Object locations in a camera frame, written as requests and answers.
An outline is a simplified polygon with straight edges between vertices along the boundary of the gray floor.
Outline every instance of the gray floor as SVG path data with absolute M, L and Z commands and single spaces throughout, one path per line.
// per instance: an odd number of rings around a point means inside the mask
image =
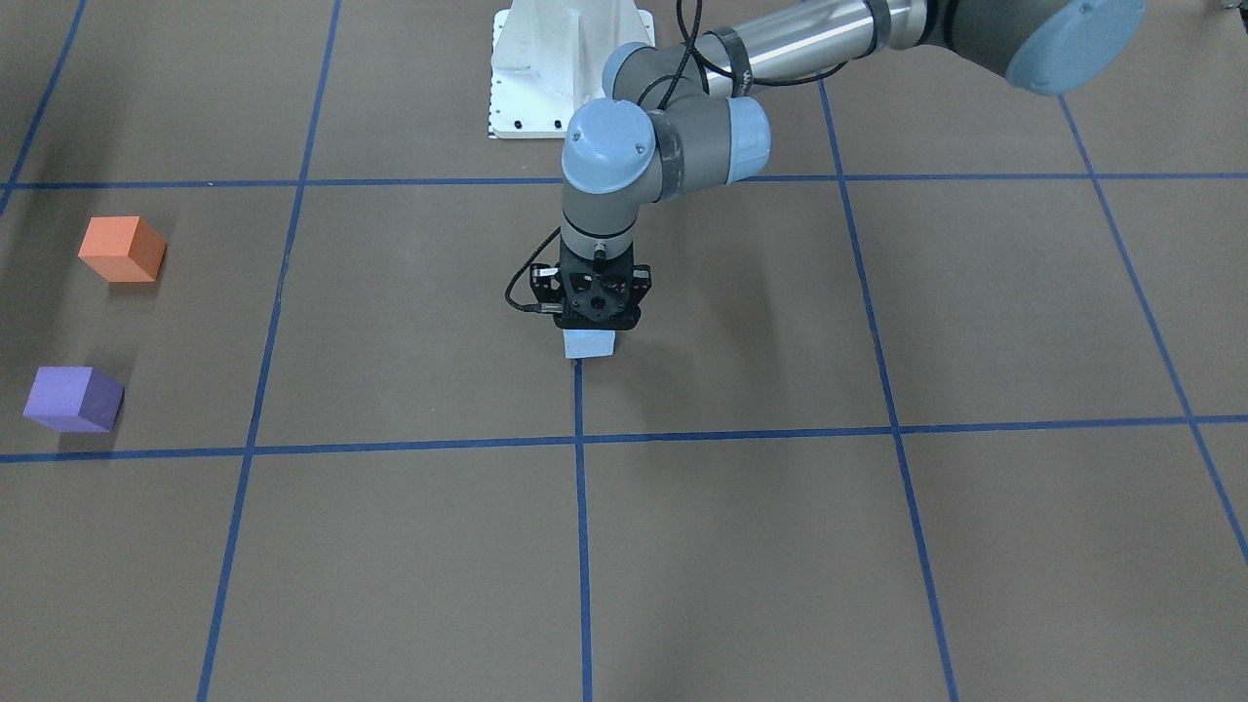
M 502 6 L 0 4 L 0 700 L 1248 698 L 1237 16 L 1065 100 L 763 95 L 572 363 L 499 297 L 559 212 L 484 139 Z M 76 260 L 130 214 L 155 286 Z M 116 430 L 24 420 L 44 365 Z

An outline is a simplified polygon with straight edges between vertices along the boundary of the orange cube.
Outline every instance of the orange cube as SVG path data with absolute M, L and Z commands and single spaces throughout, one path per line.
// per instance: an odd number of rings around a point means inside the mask
M 165 240 L 140 217 L 91 217 L 79 259 L 109 282 L 155 282 Z

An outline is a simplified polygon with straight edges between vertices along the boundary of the colored block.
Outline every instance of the colored block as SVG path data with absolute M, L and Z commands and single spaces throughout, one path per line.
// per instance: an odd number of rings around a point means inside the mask
M 155 282 L 165 240 L 141 217 L 91 217 L 79 259 L 109 282 Z
M 35 373 L 22 416 L 62 432 L 112 431 L 121 383 L 87 366 L 47 366 Z
M 615 332 L 594 329 L 563 330 L 565 358 L 594 358 L 615 353 Z

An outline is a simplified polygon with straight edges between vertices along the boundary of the purple cube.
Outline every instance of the purple cube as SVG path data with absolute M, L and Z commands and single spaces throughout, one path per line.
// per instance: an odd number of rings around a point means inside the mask
M 22 416 L 56 431 L 104 433 L 112 431 L 121 392 L 121 383 L 92 367 L 42 367 Z

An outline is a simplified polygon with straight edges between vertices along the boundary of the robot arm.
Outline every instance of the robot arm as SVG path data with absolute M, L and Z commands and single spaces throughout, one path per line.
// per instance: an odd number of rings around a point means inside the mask
M 568 125 L 559 265 L 529 266 L 530 311 L 565 330 L 633 329 L 650 289 L 650 269 L 633 262 L 638 211 L 763 170 L 771 134 L 751 91 L 930 44 L 1057 95 L 1101 72 L 1142 16 L 1143 0 L 809 0 L 693 49 L 620 46 L 603 71 L 608 97 Z

